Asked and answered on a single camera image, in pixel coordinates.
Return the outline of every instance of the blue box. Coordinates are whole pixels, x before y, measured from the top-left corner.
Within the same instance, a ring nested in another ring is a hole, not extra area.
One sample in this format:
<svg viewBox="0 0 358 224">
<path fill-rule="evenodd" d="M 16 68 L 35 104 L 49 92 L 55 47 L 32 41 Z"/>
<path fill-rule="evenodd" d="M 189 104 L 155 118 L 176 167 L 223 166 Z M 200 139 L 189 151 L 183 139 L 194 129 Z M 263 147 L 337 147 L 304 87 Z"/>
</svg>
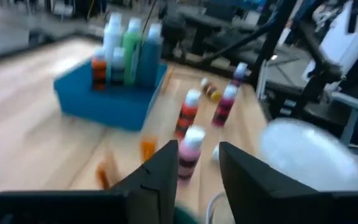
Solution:
<svg viewBox="0 0 358 224">
<path fill-rule="evenodd" d="M 93 91 L 91 62 L 88 61 L 55 80 L 53 86 L 63 113 L 106 126 L 139 131 L 158 97 L 166 71 L 167 65 L 160 65 L 153 89 L 112 86 Z"/>
</svg>

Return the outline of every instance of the paint bottle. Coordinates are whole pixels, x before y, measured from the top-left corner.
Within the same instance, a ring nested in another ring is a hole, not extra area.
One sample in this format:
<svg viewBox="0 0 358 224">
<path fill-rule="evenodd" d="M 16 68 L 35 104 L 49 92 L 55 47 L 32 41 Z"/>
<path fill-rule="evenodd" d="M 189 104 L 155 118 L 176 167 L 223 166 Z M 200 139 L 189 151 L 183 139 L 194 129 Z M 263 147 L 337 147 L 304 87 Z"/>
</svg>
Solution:
<svg viewBox="0 0 358 224">
<path fill-rule="evenodd" d="M 104 90 L 106 88 L 106 60 L 104 49 L 96 49 L 92 60 L 92 89 Z"/>
<path fill-rule="evenodd" d="M 161 24 L 151 24 L 149 36 L 145 39 L 140 53 L 137 85 L 155 88 L 162 50 Z"/>
<path fill-rule="evenodd" d="M 210 99 L 211 101 L 217 103 L 222 98 L 222 93 L 208 81 L 207 78 L 203 78 L 201 81 L 201 87 L 203 89 L 203 93 Z"/>
<path fill-rule="evenodd" d="M 124 85 L 133 85 L 137 75 L 137 66 L 142 45 L 140 23 L 141 21 L 139 18 L 131 18 L 128 30 L 122 39 L 122 46 L 125 48 Z"/>
<path fill-rule="evenodd" d="M 244 79 L 246 73 L 247 73 L 247 64 L 240 62 L 237 65 L 236 71 L 234 71 L 233 79 L 231 80 L 230 84 L 233 84 L 237 87 L 239 87 L 242 83 L 242 80 Z"/>
<path fill-rule="evenodd" d="M 238 87 L 232 84 L 228 84 L 223 92 L 221 101 L 219 101 L 218 107 L 216 107 L 215 114 L 212 119 L 212 123 L 216 126 L 224 126 L 224 123 L 229 116 L 230 110 L 233 107 L 234 100 L 236 99 Z"/>
<path fill-rule="evenodd" d="M 178 182 L 186 183 L 194 173 L 201 155 L 201 143 L 205 137 L 205 130 L 199 126 L 190 126 L 184 140 L 179 145 Z"/>
<path fill-rule="evenodd" d="M 140 150 L 142 154 L 142 162 L 146 162 L 150 159 L 154 153 L 155 148 L 157 147 L 157 138 L 156 137 L 146 137 L 140 142 Z"/>
<path fill-rule="evenodd" d="M 122 26 L 121 14 L 112 13 L 110 15 L 109 23 L 104 28 L 103 48 L 105 50 L 105 59 L 107 62 L 106 79 L 107 83 L 111 80 L 111 64 L 114 55 L 114 49 L 122 45 Z"/>
<path fill-rule="evenodd" d="M 183 102 L 175 128 L 175 134 L 178 138 L 185 137 L 187 129 L 194 123 L 198 111 L 201 92 L 198 90 L 189 90 L 186 99 Z"/>
<path fill-rule="evenodd" d="M 123 85 L 125 72 L 125 49 L 116 47 L 111 61 L 111 85 Z"/>
</svg>

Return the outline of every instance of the wooden surface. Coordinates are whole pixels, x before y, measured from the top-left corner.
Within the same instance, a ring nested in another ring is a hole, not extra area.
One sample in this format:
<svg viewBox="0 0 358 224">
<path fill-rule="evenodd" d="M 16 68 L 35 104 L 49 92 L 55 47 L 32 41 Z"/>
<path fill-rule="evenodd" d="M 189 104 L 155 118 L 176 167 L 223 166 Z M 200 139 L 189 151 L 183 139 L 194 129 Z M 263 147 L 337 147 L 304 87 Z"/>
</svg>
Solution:
<svg viewBox="0 0 358 224">
<path fill-rule="evenodd" d="M 235 224 L 227 197 L 219 199 L 214 205 L 212 224 Z"/>
<path fill-rule="evenodd" d="M 203 77 L 221 90 L 227 80 L 170 65 L 172 77 L 157 98 L 140 133 L 107 128 L 64 116 L 53 79 L 88 58 L 96 44 L 81 39 L 45 47 L 0 62 L 0 191 L 24 189 L 97 189 L 95 169 L 104 150 L 113 150 L 124 177 L 140 165 L 139 139 L 158 136 L 158 146 L 173 139 L 180 106 Z M 207 130 L 200 162 L 189 185 L 179 186 L 177 201 L 202 217 L 212 196 L 223 191 L 211 156 L 218 141 L 229 141 L 255 155 L 266 122 L 254 91 L 242 85 L 224 128 L 211 125 L 216 104 L 205 97 L 195 124 Z"/>
</svg>

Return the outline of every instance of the green paint bottle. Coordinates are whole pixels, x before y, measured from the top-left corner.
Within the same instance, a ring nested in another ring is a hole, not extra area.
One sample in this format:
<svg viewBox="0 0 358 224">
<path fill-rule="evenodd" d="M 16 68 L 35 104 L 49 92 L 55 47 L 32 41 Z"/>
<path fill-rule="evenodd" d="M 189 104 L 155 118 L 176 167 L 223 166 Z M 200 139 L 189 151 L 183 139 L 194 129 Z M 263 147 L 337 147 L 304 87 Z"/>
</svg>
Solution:
<svg viewBox="0 0 358 224">
<path fill-rule="evenodd" d="M 128 30 L 122 39 L 125 49 L 125 74 L 124 85 L 131 86 L 135 83 L 137 65 L 139 63 L 140 48 L 142 47 L 142 33 L 140 32 L 141 20 L 131 18 Z"/>
</svg>

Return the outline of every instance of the pink paint bottle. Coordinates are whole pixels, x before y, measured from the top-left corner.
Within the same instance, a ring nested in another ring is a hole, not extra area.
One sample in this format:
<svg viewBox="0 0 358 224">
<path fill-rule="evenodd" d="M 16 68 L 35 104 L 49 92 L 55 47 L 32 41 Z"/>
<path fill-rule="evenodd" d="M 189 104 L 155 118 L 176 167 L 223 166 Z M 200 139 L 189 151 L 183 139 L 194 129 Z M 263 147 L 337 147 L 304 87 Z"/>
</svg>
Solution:
<svg viewBox="0 0 358 224">
<path fill-rule="evenodd" d="M 205 130 L 192 125 L 179 145 L 178 183 L 186 183 L 194 173 L 201 155 L 200 146 L 205 137 Z"/>
<path fill-rule="evenodd" d="M 237 65 L 236 71 L 234 71 L 233 79 L 231 80 L 230 84 L 239 87 L 247 73 L 247 64 L 240 62 Z"/>
<path fill-rule="evenodd" d="M 218 107 L 216 107 L 216 111 L 212 119 L 212 123 L 215 126 L 224 126 L 224 123 L 229 117 L 230 110 L 233 107 L 234 100 L 236 99 L 237 90 L 237 86 L 232 84 L 227 85 L 223 92 L 221 101 L 219 101 Z"/>
</svg>

